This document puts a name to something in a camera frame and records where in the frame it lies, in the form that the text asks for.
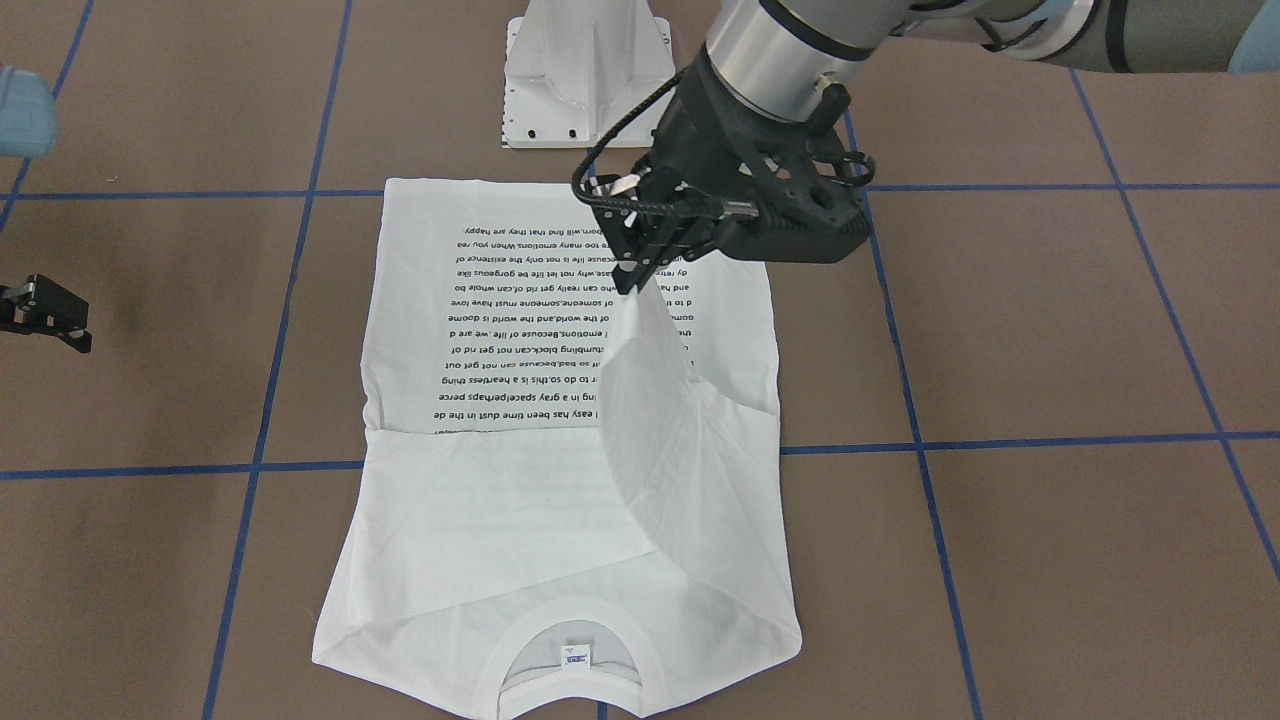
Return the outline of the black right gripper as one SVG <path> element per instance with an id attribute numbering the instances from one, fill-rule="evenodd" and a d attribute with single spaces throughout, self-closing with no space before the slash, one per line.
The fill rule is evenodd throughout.
<path id="1" fill-rule="evenodd" d="M 41 334 L 90 354 L 90 305 L 46 275 L 28 275 L 18 286 L 1 286 L 1 332 Z"/>

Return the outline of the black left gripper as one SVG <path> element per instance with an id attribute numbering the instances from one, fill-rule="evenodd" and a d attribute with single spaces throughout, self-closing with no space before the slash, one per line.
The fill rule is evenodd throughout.
<path id="1" fill-rule="evenodd" d="M 640 291 L 655 273 L 689 250 L 685 234 L 691 220 L 648 217 L 636 209 L 640 199 L 648 202 L 727 199 L 756 208 L 758 214 L 745 219 L 749 225 L 768 225 L 776 219 L 762 186 L 750 170 L 741 170 L 750 160 L 763 164 L 756 145 L 765 142 L 773 131 L 776 120 L 741 100 L 714 68 L 709 47 L 701 46 L 659 120 L 646 155 L 645 179 L 644 176 L 588 178 L 593 199 L 614 202 L 602 210 L 612 223 L 612 252 L 617 261 L 612 277 L 621 295 Z"/>

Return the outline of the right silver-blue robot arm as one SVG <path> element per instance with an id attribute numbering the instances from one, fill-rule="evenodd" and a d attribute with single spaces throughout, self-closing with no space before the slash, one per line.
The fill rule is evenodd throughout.
<path id="1" fill-rule="evenodd" d="M 58 138 L 55 97 L 33 72 L 4 65 L 1 72 L 1 155 L 36 159 L 49 155 Z M 90 305 L 46 275 L 31 274 L 1 287 L 1 331 L 46 336 L 78 354 L 90 354 Z"/>

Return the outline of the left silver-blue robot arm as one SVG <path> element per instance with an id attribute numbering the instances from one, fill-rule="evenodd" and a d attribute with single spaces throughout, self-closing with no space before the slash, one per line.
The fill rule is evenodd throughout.
<path id="1" fill-rule="evenodd" d="M 849 86 L 895 40 L 1098 73 L 1277 69 L 1275 1 L 727 1 L 696 56 L 571 179 L 620 293 L 675 261 L 837 263 L 865 243 L 874 161 L 838 137 Z"/>

